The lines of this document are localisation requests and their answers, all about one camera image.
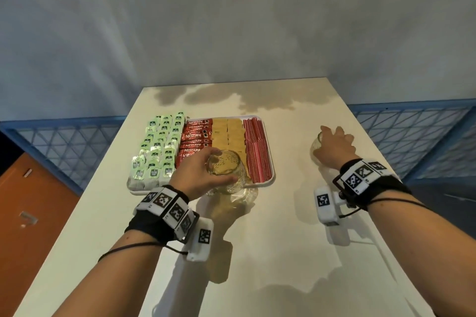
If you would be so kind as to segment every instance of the table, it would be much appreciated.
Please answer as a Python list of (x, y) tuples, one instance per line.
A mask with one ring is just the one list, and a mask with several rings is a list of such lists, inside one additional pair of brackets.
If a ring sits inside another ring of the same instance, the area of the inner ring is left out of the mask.
[(147, 120), (176, 110), (260, 116), (276, 180), (241, 208), (192, 203), (215, 220), (210, 260), (164, 249), (141, 316), (433, 316), (368, 214), (318, 222), (312, 192), (332, 177), (309, 156), (321, 124), (343, 126), (361, 156), (388, 163), (329, 81), (312, 78), (144, 88), (15, 317), (51, 316), (122, 235), (141, 199), (126, 189), (130, 159)]

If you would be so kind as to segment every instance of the person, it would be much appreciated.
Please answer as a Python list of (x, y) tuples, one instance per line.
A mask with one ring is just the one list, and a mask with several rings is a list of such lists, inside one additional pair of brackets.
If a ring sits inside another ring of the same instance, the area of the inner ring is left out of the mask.
[[(341, 170), (350, 161), (360, 160), (352, 146), (352, 135), (345, 134), (341, 127), (335, 133), (325, 126), (321, 129), (321, 147), (314, 155), (323, 165)], [(206, 147), (185, 158), (172, 175), (170, 185), (194, 200), (211, 188), (235, 182), (233, 176), (207, 173), (205, 162), (216, 152), (217, 149)], [(374, 198), (367, 211), (396, 260), (435, 314), (439, 317), (476, 316), (476, 241), (436, 213), (414, 203), (421, 204), (410, 194), (386, 190)], [(154, 238), (149, 234), (127, 230), (112, 249), (150, 241)], [(144, 246), (105, 256), (53, 316), (137, 316), (161, 251), (160, 246)]]

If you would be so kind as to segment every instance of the hand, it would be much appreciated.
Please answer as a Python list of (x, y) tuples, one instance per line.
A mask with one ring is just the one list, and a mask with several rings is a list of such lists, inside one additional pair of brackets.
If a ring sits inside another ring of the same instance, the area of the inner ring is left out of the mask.
[(211, 188), (235, 183), (238, 180), (237, 176), (215, 176), (208, 173), (205, 166), (208, 157), (219, 151), (218, 148), (205, 147), (194, 155), (184, 158), (172, 174), (169, 184), (184, 192), (192, 201), (203, 196)]
[(324, 125), (321, 125), (321, 130), (321, 147), (313, 151), (313, 154), (326, 167), (340, 170), (349, 160), (360, 158), (356, 155), (356, 148), (352, 146), (352, 134), (344, 134), (342, 127), (337, 127), (334, 134)]

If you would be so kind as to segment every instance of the person's right arm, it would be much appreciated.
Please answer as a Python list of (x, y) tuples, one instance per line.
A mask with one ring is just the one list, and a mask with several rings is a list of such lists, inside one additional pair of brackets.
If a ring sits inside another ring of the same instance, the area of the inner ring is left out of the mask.
[[(353, 136), (338, 127), (322, 128), (322, 146), (314, 155), (340, 170), (359, 158)], [(381, 198), (416, 199), (388, 190)], [(476, 316), (476, 240), (426, 208), (399, 201), (368, 206), (378, 231), (422, 297), (439, 317)]]

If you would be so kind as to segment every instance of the wristband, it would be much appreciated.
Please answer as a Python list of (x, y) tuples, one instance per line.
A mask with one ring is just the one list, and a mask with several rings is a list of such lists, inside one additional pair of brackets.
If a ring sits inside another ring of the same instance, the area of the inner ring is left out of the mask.
[(367, 210), (372, 199), (386, 190), (411, 194), (398, 177), (373, 159), (353, 159), (340, 169), (340, 175), (332, 181), (345, 199), (352, 205)]
[(170, 185), (153, 189), (134, 209), (128, 230), (140, 230), (164, 245), (188, 241), (199, 214), (188, 207), (189, 199)]

